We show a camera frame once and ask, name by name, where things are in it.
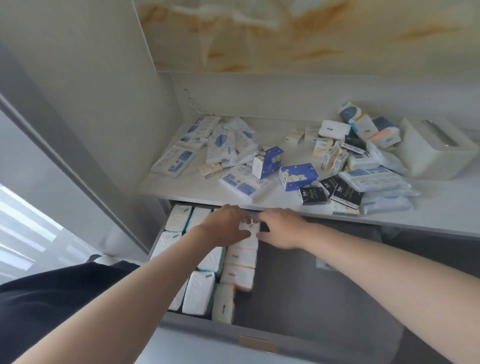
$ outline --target forearm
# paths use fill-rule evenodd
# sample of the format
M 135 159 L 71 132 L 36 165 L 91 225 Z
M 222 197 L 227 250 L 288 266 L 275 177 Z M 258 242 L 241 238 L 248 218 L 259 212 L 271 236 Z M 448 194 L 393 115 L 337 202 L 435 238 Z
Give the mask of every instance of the forearm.
M 182 284 L 212 248 L 203 227 L 193 228 L 58 326 L 16 363 L 134 363 Z
M 452 362 L 478 362 L 480 279 L 315 224 L 302 247 L 352 279 Z

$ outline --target black pants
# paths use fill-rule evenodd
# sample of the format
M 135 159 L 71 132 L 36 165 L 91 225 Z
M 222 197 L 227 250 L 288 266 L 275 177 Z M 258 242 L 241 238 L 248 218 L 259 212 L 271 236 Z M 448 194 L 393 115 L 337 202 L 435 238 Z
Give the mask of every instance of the black pants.
M 85 263 L 0 285 L 0 364 L 10 364 L 138 265 Z

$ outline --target hand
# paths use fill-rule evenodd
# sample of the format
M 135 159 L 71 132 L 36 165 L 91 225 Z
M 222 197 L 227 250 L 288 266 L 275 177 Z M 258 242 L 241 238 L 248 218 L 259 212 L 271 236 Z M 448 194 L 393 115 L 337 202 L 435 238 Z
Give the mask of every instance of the hand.
M 206 230 L 215 246 L 229 246 L 250 237 L 248 230 L 239 230 L 241 222 L 250 224 L 252 219 L 238 206 L 224 205 L 209 214 L 199 225 Z
M 265 222 L 270 229 L 270 232 L 259 232 L 257 238 L 280 249 L 301 248 L 311 226 L 289 208 L 268 209 L 258 214 L 256 220 Z

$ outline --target person's left hand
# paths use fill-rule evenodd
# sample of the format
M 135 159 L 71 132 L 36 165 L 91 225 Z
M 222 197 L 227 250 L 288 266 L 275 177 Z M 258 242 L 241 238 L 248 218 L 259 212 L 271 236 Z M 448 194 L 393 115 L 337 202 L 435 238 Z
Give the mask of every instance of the person's left hand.
M 199 226 L 211 237 L 215 246 L 229 246 L 251 235 L 248 230 L 239 230 L 241 222 L 250 224 L 251 221 L 245 210 L 227 204 L 218 211 L 208 214 Z

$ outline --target person's right arm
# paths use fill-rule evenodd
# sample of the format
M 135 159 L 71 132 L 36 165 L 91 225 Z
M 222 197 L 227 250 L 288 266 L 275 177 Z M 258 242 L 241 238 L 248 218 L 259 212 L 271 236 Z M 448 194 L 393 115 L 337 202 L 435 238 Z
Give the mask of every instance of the person's right arm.
M 362 287 L 456 364 L 480 362 L 480 279 L 418 255 L 303 220 L 291 210 L 258 215 L 260 240 L 301 248 Z

